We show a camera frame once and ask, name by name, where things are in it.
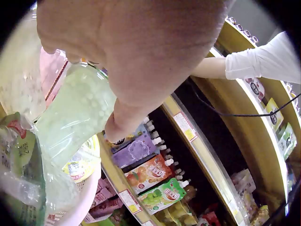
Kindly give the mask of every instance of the yellow packaging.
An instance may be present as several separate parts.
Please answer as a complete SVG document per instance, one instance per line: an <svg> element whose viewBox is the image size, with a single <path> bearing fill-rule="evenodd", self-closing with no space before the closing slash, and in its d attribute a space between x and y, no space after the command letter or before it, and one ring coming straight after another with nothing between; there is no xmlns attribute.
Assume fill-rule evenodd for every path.
<svg viewBox="0 0 301 226"><path fill-rule="evenodd" d="M100 147L96 135L88 139L63 167L63 171L78 183L87 179L100 164Z"/></svg>

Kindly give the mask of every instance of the finger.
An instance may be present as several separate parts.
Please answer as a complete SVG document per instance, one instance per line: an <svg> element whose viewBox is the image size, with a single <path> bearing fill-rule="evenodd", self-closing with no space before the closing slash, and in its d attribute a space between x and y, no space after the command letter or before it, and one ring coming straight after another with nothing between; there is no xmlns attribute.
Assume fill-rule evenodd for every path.
<svg viewBox="0 0 301 226"><path fill-rule="evenodd" d="M70 53L70 52L66 52L66 57L68 59L68 61L72 64L76 64L80 62L81 57L79 57L76 54Z"/></svg>
<svg viewBox="0 0 301 226"><path fill-rule="evenodd" d="M105 132L107 139L115 143L135 131L138 125L143 121L146 115L156 107L134 107L128 106L116 100L114 112L109 117Z"/></svg>

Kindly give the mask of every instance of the yellow shelf edge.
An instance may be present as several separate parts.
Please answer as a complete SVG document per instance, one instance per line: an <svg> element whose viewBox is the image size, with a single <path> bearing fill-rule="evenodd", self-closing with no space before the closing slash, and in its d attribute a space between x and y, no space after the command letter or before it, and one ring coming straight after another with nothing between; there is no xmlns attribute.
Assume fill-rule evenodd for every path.
<svg viewBox="0 0 301 226"><path fill-rule="evenodd" d="M181 137L186 141L187 145L189 145L190 151L193 152L194 158L201 165L202 171L207 176L211 185L217 192L218 196L226 206L227 211L232 216L233 220L237 225L245 225L243 220L243 214L240 211L239 205L235 199L234 193L232 189L235 189L234 185L232 185L232 189L230 188L229 183L226 180L225 172L223 172L209 151L203 139L200 137L200 134L196 131L197 138L189 141L184 132L179 128L179 125L174 120L173 116L177 115L183 110L179 107L177 102L173 99L172 96L169 96L163 103L163 110L168 115L170 121L177 128L178 133Z"/></svg>
<svg viewBox="0 0 301 226"><path fill-rule="evenodd" d="M97 134L99 144L100 144L100 157L102 169L107 176L108 180L115 189L117 195L120 197L119 193L128 189L132 197L142 208L141 212L133 214L136 220L142 225L148 221L151 221L155 225L160 225L159 221L154 215L149 215L149 213L144 209L143 205L137 199L137 195L134 193L130 185L127 183L127 180L124 176L124 173L119 169L111 160L111 150L110 147L105 142L105 139L102 133Z"/></svg>

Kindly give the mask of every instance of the purple pouch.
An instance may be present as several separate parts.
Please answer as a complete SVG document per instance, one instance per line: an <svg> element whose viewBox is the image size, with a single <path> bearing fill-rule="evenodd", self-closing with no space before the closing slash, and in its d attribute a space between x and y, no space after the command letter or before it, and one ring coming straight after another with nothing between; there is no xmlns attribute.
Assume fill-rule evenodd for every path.
<svg viewBox="0 0 301 226"><path fill-rule="evenodd" d="M124 168L132 163L152 154L156 151L148 133L143 134L112 155L113 162L119 167Z"/></svg>

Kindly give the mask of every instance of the black cable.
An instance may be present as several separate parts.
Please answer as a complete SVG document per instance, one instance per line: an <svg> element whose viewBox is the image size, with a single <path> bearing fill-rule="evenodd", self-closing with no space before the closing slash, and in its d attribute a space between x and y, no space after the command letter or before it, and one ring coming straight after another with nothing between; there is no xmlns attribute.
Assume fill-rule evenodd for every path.
<svg viewBox="0 0 301 226"><path fill-rule="evenodd" d="M276 111L271 112L269 114L257 114L257 115L237 115L237 114L226 114L226 113L221 113L219 111L217 111L214 107L210 106L209 104L207 104L205 101L203 101L199 95L197 94L194 86L191 84L191 82L189 80L186 80L186 82L191 86L194 94L197 96L197 98L199 99L199 101L201 101L203 104L205 104L208 108L210 108L212 111L214 111L215 113L221 115L221 116L234 116L234 117L263 117L263 116L271 116L276 114L278 111L280 111L281 109L283 109L284 107L286 107L288 104L290 104L291 102L293 102L295 99L297 99L299 96L301 96L301 93L298 94L297 96L295 96L293 99L291 99L289 102L287 102L286 104L284 104L283 106L281 106L280 108L278 108Z"/></svg>

